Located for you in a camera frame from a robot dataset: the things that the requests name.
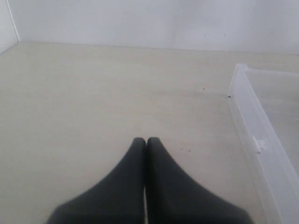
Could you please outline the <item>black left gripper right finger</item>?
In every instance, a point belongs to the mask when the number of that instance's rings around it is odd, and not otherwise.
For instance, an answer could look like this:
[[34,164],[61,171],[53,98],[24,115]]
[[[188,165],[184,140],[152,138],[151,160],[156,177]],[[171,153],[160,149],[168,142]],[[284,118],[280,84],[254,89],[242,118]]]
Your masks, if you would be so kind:
[[157,137],[147,141],[146,203],[150,224],[253,223],[247,211],[196,183]]

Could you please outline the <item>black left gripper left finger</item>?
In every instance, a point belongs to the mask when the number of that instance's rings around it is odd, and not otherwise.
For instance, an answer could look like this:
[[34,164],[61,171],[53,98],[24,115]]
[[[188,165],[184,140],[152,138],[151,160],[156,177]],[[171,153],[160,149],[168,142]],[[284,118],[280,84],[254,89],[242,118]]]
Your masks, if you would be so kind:
[[146,142],[134,138],[117,166],[99,183],[59,205],[49,224],[143,224]]

